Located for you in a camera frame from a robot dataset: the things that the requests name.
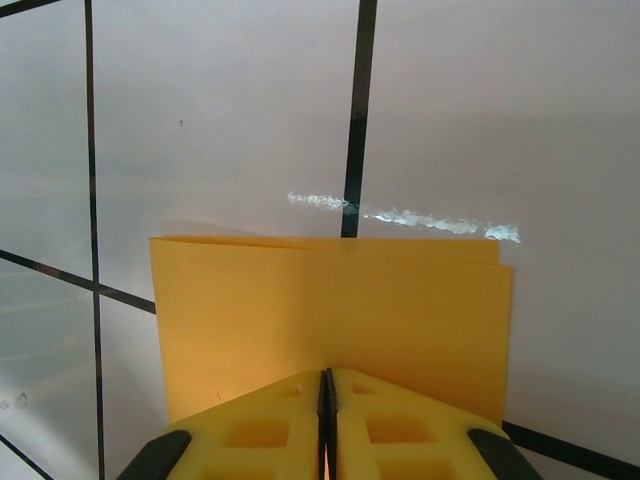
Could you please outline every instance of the white tile wall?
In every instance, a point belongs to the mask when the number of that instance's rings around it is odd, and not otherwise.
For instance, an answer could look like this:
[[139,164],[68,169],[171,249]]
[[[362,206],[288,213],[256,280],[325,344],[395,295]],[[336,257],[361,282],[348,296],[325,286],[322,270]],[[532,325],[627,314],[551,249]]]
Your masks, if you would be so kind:
[[160,233],[338,235],[357,0],[96,0],[103,283],[152,298]]
[[84,2],[0,22],[0,248],[88,277]]
[[54,478],[97,478],[91,293],[0,260],[0,432]]
[[106,478],[167,426],[155,315],[100,299]]
[[385,0],[364,236],[502,238],[506,419],[640,464],[640,3]]
[[0,443],[0,480],[42,480],[35,470]]
[[603,478],[524,448],[519,450],[544,480],[600,480]]

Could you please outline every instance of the black grout line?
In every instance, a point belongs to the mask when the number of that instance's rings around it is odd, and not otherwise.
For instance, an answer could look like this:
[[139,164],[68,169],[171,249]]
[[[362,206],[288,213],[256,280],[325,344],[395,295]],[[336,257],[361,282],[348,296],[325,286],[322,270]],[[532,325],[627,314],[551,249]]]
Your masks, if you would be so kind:
[[349,146],[347,148],[347,172],[344,183],[345,206],[342,210],[342,228],[340,231],[340,236],[343,238],[355,238],[358,236],[377,6],[378,0],[360,0],[358,10],[353,90],[351,93],[351,122],[349,125]]
[[515,445],[572,465],[581,470],[616,480],[640,478],[640,467],[613,457],[579,447],[528,428],[502,422],[502,429]]
[[156,305],[151,300],[145,300],[144,298],[137,297],[122,290],[116,290],[115,288],[107,287],[106,285],[100,285],[98,287],[100,295],[117,300],[118,302],[125,303],[131,307],[139,310],[144,310],[147,313],[156,313]]
[[58,268],[51,267],[49,265],[45,265],[44,263],[36,262],[35,260],[31,260],[25,257],[21,257],[20,255],[10,253],[5,250],[0,250],[0,258],[6,260],[7,262],[15,263],[16,265],[28,268],[30,270],[44,273],[49,277],[57,278],[59,280],[62,280],[63,282],[75,285],[76,287],[93,291],[93,282],[91,280],[87,280],[86,278],[74,275],[73,273],[65,272]]
[[31,460],[27,455],[25,455],[22,450],[16,447],[13,443],[7,440],[3,435],[0,434],[0,443],[3,443],[5,447],[11,450],[16,456],[18,456],[24,463],[29,465],[38,475],[46,480],[53,480],[53,477],[50,476],[47,472],[45,472],[42,468],[38,466],[36,462]]
[[96,366],[96,432],[98,436],[98,479],[104,480],[104,399],[102,394],[102,335],[100,329],[100,264],[98,258],[98,215],[96,204],[96,141],[93,95],[93,11],[84,1],[87,62],[87,153],[89,157],[89,218],[91,229],[91,275],[93,279],[93,343]]
[[0,18],[15,15],[16,13],[26,12],[27,10],[33,10],[34,8],[44,7],[45,5],[59,1],[60,0],[19,0],[0,7]]

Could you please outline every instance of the glossy wall surface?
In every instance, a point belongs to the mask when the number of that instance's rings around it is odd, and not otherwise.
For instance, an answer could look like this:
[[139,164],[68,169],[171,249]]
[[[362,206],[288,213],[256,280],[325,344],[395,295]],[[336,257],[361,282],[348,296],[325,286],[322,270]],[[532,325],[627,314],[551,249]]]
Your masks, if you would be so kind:
[[230,233],[500,240],[505,429],[545,478],[640,478],[639,22],[0,0],[0,479],[115,479],[166,425],[147,240]]

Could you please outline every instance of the white tile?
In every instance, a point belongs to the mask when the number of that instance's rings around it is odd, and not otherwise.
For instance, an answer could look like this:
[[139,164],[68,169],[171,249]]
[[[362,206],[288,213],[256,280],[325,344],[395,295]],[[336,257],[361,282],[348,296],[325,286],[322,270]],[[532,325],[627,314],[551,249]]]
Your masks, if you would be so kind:
[[167,426],[155,315],[100,299],[107,479]]
[[604,478],[524,448],[518,450],[544,480],[600,480]]
[[152,298],[160,233],[339,234],[295,195],[344,188],[357,8],[94,2],[104,283]]
[[91,293],[0,260],[0,432],[54,478],[97,478]]
[[502,238],[506,419],[640,463],[640,3],[382,1],[360,233]]
[[0,443],[0,480],[42,480],[20,457]]
[[84,3],[0,19],[0,247],[91,275]]

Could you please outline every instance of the yellow plastic part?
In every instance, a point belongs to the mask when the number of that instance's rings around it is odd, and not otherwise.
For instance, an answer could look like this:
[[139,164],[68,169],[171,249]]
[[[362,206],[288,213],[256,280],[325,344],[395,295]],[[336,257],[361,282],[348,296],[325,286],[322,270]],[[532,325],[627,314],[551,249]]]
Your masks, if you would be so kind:
[[511,269],[468,263],[497,242],[271,241],[151,240],[171,422],[330,366],[502,421]]
[[319,388],[303,372],[171,425],[192,438],[169,480],[317,480]]
[[495,480],[467,431],[509,438],[498,426],[353,370],[332,371],[340,480]]

